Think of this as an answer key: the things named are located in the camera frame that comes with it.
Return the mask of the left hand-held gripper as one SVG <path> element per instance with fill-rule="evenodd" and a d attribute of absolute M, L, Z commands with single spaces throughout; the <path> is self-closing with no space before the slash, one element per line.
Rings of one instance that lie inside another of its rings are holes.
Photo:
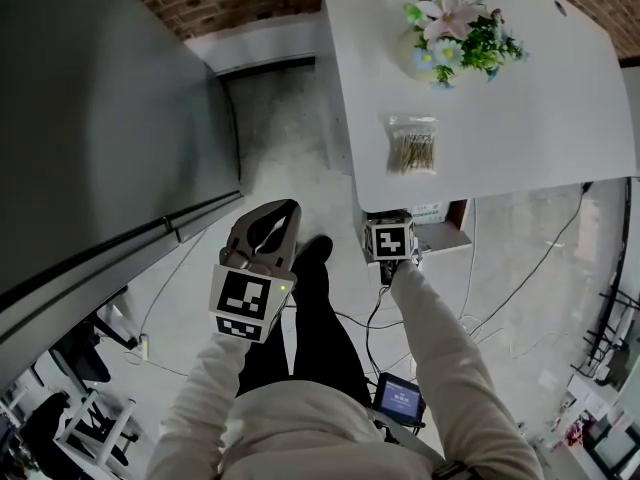
<path fill-rule="evenodd" d="M 291 265 L 301 217 L 297 201 L 282 199 L 236 221 L 213 270 L 209 311 L 218 333 L 266 341 L 297 282 Z"/>

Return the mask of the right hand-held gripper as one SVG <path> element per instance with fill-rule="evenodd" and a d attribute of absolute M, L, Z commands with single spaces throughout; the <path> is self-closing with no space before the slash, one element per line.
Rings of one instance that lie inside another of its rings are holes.
<path fill-rule="evenodd" d="M 406 210 L 367 213 L 363 223 L 367 260 L 377 263 L 382 286 L 390 286 L 400 263 L 422 259 L 413 216 Z"/>

